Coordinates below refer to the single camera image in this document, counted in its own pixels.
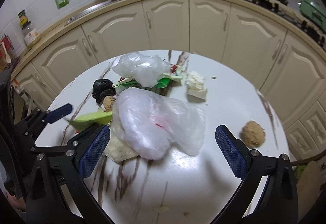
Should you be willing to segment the person's left hand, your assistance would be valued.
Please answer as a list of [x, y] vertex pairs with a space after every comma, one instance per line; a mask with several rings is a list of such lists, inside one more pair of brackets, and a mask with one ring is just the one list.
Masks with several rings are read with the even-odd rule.
[[15, 196], [12, 196], [9, 192], [6, 192], [7, 199], [9, 203], [18, 210], [25, 212], [26, 211], [26, 204], [23, 198], [17, 199]]

